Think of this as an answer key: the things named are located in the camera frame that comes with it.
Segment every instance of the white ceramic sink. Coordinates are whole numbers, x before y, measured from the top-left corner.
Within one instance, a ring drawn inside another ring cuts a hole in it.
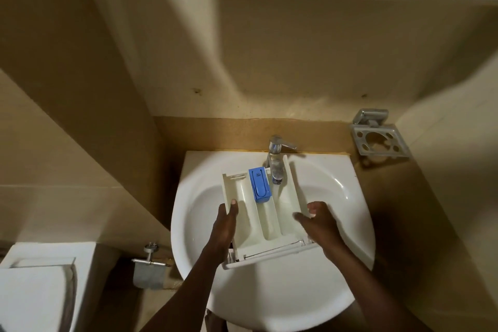
[[[265,159],[261,152],[187,152],[171,222],[173,254],[183,278],[208,241],[224,202],[221,174],[259,167]],[[302,211],[308,202],[325,201],[348,246],[372,268],[374,229],[350,158],[292,154],[289,164]],[[248,329],[290,332],[326,322],[353,300],[339,270],[320,248],[313,248],[231,270],[220,266],[208,308]]]

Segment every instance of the person's left hand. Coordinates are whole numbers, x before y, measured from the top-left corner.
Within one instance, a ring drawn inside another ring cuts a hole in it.
[[[224,203],[218,208],[218,216],[216,217],[206,248],[215,255],[216,260],[220,264],[227,258],[228,248],[235,235],[237,214],[239,214],[239,205],[235,199],[230,204],[228,214]]]

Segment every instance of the hand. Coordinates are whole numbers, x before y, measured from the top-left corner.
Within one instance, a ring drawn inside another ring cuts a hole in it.
[[[337,221],[323,201],[314,201],[308,203],[308,211],[315,214],[314,217],[308,218],[302,213],[295,212],[294,219],[301,223],[304,230],[310,238],[316,241],[322,248],[325,256],[331,259],[330,252],[336,248],[345,248],[344,240],[341,238]]]
[[[239,205],[235,199],[231,202],[228,214],[224,203],[218,208],[218,216],[216,217],[206,248],[215,256],[219,264],[227,258],[228,248],[235,235],[237,214],[239,214]]]

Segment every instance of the forearm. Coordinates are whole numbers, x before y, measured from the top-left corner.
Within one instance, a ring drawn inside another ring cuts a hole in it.
[[[180,289],[141,332],[199,332],[219,263],[206,246]]]
[[[430,331],[387,291],[348,247],[344,245],[325,251],[343,274],[373,331]]]

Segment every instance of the faucet handle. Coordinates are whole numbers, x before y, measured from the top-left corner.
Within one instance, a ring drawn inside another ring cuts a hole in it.
[[[270,138],[270,153],[279,154],[282,151],[282,146],[289,147],[291,150],[295,150],[297,148],[296,145],[283,140],[281,136],[272,135]]]

